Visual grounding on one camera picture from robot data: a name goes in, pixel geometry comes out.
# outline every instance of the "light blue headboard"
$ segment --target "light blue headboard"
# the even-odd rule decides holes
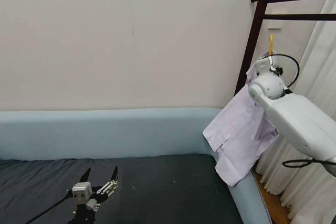
[[[1,159],[211,154],[202,130],[219,109],[0,112]]]

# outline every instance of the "cable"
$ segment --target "cable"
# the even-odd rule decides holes
[[[288,164],[292,164],[292,163],[304,163],[302,165],[288,165]],[[319,163],[322,165],[336,165],[336,163],[334,162],[330,162],[330,161],[322,161],[322,160],[316,160],[316,159],[292,159],[292,160],[287,160],[284,161],[282,163],[282,165],[284,167],[287,168],[302,168],[302,167],[306,167],[312,163]]]
[[[47,212],[49,212],[50,210],[52,210],[54,207],[57,207],[59,204],[61,204],[63,201],[65,201],[68,198],[69,198],[69,195],[67,194],[63,199],[61,199],[57,203],[53,204],[51,207],[47,208],[46,210],[44,210],[43,212],[41,212],[40,214],[38,214],[37,216],[35,216],[33,219],[30,219],[29,221],[27,221],[26,224],[32,223],[34,220],[40,218],[42,215],[46,214]]]
[[[268,58],[268,57],[271,57],[271,56],[283,56],[283,57],[289,58],[289,59],[291,59],[292,61],[295,62],[296,67],[297,67],[297,72],[296,72],[296,75],[295,75],[295,78],[293,79],[293,81],[292,81],[289,85],[287,85],[287,88],[289,88],[289,87],[292,86],[292,85],[297,81],[297,79],[299,78],[299,75],[300,75],[300,64],[299,64],[299,62],[298,62],[295,58],[293,58],[292,56],[284,55],[284,54],[267,55],[267,56],[262,57],[261,59],[265,59],[265,58]]]

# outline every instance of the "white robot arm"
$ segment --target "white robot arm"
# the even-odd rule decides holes
[[[336,177],[336,122],[306,97],[288,90],[273,73],[269,58],[256,62],[258,77],[249,86],[250,97],[298,151],[323,161],[320,163]]]

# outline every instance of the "wooden floor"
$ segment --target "wooden floor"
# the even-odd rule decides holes
[[[290,220],[287,218],[288,208],[282,207],[280,205],[280,197],[278,195],[273,195],[264,189],[263,184],[259,181],[261,179],[261,175],[253,171],[256,179],[258,180],[258,186],[260,188],[261,194],[264,198],[266,206],[268,208],[269,214],[271,215],[272,220],[276,224],[289,224]]]

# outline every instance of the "dark gray mattress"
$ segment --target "dark gray mattress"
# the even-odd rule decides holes
[[[101,204],[96,224],[242,223],[208,155],[0,161],[0,223],[25,223],[60,200],[89,167],[92,186],[102,186],[116,165],[119,188]],[[68,199],[34,223],[66,224],[73,207]]]

